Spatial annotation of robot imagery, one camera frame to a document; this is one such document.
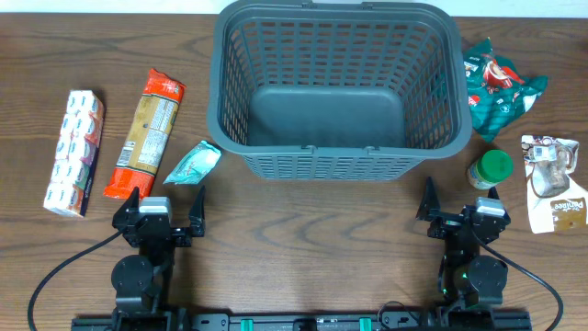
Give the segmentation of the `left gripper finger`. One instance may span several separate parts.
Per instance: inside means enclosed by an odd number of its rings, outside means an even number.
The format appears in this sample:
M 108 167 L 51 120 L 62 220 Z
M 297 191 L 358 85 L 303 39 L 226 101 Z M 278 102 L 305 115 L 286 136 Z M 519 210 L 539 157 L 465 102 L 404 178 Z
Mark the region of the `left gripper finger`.
M 119 209 L 121 215 L 137 213 L 139 211 L 140 189 L 135 187 L 130 196 Z
M 205 227 L 205 212 L 204 212 L 204 200 L 206 196 L 206 187 L 203 186 L 198 191 L 197 197 L 188 213 L 188 219 L 190 221 L 191 228 L 204 228 Z

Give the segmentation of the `green lid jar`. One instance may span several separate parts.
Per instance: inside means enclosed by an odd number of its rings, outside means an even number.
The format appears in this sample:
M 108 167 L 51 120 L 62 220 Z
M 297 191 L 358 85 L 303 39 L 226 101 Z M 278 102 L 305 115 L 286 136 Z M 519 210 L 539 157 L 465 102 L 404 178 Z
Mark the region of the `green lid jar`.
M 474 161 L 466 175 L 468 182 L 476 189 L 490 189 L 512 175 L 514 162 L 509 154 L 494 149 Z

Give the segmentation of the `orange pasta package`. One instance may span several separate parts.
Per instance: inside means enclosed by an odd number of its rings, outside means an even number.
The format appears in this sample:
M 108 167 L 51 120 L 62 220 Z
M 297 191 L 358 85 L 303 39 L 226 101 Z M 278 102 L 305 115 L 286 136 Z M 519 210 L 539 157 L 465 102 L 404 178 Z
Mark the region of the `orange pasta package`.
M 126 199 L 135 188 L 150 195 L 184 93 L 182 83 L 150 70 L 104 196 Z

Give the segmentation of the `dried mushroom bag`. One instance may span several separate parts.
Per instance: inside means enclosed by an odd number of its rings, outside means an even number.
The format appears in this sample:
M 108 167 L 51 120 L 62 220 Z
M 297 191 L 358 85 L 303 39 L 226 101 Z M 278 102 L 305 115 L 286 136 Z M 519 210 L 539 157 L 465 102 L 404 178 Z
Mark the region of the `dried mushroom bag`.
M 524 135 L 527 210 L 535 234 L 587 226 L 587 190 L 572 178 L 580 144 L 547 135 Z

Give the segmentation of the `mint green wipes packet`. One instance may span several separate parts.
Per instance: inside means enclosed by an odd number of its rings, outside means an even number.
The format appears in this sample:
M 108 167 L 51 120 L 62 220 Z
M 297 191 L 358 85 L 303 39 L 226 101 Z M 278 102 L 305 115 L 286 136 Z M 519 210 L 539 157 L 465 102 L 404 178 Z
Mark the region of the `mint green wipes packet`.
M 221 151 L 201 141 L 190 150 L 167 176 L 165 184 L 197 185 L 219 162 Z

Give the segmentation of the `green coffee bag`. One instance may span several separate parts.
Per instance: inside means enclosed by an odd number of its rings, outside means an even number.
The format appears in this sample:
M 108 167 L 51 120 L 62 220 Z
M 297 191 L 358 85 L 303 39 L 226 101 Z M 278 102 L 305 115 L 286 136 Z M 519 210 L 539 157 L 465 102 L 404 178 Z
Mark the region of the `green coffee bag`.
M 463 53 L 473 129 L 487 142 L 526 114 L 548 87 L 545 75 L 525 77 L 495 54 L 490 39 Z

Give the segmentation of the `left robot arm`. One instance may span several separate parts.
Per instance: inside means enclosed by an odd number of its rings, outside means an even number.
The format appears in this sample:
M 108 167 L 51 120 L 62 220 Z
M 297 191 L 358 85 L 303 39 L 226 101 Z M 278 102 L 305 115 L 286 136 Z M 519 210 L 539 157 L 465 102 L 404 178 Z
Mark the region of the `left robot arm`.
M 170 200 L 140 196 L 135 188 L 115 212 L 112 226 L 127 243 L 139 250 L 122 258 L 111 273 L 116 291 L 113 328 L 116 330 L 189 330 L 191 317 L 185 308 L 168 303 L 177 248 L 192 246 L 205 234 L 201 188 L 188 213 L 189 226 L 171 225 Z

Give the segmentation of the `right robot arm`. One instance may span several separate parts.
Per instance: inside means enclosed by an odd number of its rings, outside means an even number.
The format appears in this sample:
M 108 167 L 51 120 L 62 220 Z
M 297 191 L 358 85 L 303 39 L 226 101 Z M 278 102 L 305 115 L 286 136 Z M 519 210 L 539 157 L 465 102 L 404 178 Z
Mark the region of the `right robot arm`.
M 441 210 L 433 179 L 425 181 L 416 219 L 430 223 L 427 235 L 445 243 L 437 288 L 443 300 L 420 318 L 423 325 L 493 328 L 494 322 L 473 322 L 475 314 L 491 317 L 503 303 L 508 267 L 497 257 L 481 254 L 483 245 L 499 238 L 511 222 L 495 188 L 459 213 Z

